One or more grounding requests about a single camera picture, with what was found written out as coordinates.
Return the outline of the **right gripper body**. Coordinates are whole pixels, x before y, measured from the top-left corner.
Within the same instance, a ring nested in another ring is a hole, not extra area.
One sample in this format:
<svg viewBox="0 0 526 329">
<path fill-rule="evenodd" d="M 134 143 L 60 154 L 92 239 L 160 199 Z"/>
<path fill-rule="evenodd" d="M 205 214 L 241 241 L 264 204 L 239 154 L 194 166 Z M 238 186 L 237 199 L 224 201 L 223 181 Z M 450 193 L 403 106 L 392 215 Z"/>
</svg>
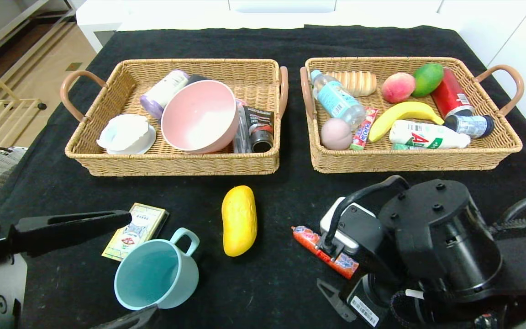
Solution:
<svg viewBox="0 0 526 329">
<path fill-rule="evenodd" d="M 345 306 L 372 329 L 382 327 L 390 314 L 390 300 L 398 282 L 384 265 L 372 261 L 359 266 L 347 279 L 339 298 Z"/>
</svg>

